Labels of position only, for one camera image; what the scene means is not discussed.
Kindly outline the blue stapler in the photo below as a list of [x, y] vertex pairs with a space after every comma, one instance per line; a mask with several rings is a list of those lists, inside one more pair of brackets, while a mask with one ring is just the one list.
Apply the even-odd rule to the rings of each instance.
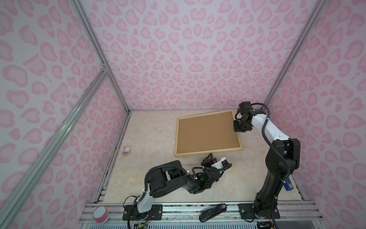
[[290, 177], [288, 177], [286, 179], [286, 181], [284, 182], [284, 188], [285, 188], [286, 191], [292, 191], [294, 189], [294, 186], [291, 182]]

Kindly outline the aluminium mounting rail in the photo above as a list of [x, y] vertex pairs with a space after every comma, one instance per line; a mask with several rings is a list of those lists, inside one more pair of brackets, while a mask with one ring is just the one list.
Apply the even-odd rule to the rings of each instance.
[[[141, 227], [144, 229], [267, 229], [269, 219], [256, 219], [253, 222], [244, 220], [241, 216], [245, 211], [240, 202], [228, 202], [227, 211], [210, 219], [200, 222], [199, 215], [216, 205], [215, 202], [183, 202], [162, 203], [159, 211], [160, 220], [150, 220]], [[83, 210], [78, 229], [126, 229], [127, 221], [123, 214], [126, 212], [121, 203], [105, 204], [109, 218], [105, 223], [97, 223], [93, 212], [102, 205], [87, 204]], [[280, 218], [276, 223], [281, 229], [325, 229], [325, 219], [322, 217], [313, 201], [285, 200], [277, 204]]]

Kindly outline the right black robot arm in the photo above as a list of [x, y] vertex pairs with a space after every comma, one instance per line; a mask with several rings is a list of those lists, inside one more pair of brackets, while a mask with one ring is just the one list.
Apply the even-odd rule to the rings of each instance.
[[301, 143], [284, 134], [270, 120], [270, 110], [262, 103], [240, 103], [233, 126], [235, 132], [241, 133], [258, 129], [269, 145], [266, 156], [267, 176], [256, 194], [253, 214], [255, 219], [268, 216], [274, 219], [279, 193], [289, 176], [299, 168]]

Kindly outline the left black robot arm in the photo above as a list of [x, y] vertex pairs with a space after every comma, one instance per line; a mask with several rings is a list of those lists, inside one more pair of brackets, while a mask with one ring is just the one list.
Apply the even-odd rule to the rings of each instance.
[[193, 167], [192, 173], [185, 170], [179, 160], [151, 168], [144, 178], [143, 193], [135, 200], [133, 207], [139, 214], [149, 212], [156, 199], [183, 188], [190, 194], [199, 194], [210, 189], [224, 172], [232, 167], [225, 157], [217, 160], [210, 153]]

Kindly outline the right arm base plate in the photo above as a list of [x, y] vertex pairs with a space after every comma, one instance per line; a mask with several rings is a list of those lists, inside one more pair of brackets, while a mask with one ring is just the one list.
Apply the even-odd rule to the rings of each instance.
[[280, 219], [280, 213], [277, 208], [273, 212], [268, 211], [265, 213], [255, 213], [254, 212], [254, 204], [253, 203], [240, 203], [238, 204], [239, 214], [241, 219], [245, 219], [247, 221], [254, 221], [260, 219]]

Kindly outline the black stapler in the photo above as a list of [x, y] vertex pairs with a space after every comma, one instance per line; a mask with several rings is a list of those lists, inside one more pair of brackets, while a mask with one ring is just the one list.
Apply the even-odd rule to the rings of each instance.
[[208, 220], [226, 211], [227, 211], [227, 205], [225, 203], [218, 204], [210, 209], [202, 211], [202, 213], [199, 216], [199, 221], [202, 223], [207, 222]]

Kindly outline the small clear pin box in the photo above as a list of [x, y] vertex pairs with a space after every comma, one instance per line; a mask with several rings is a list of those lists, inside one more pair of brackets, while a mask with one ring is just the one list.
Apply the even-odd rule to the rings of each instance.
[[122, 148], [122, 155], [123, 156], [129, 156], [131, 153], [131, 147], [123, 147]]

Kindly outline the pink white tape roll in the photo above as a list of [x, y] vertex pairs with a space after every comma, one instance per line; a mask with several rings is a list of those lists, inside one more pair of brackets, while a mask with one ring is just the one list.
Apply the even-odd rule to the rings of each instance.
[[103, 224], [110, 218], [110, 212], [106, 207], [101, 206], [94, 210], [92, 217], [96, 223]]

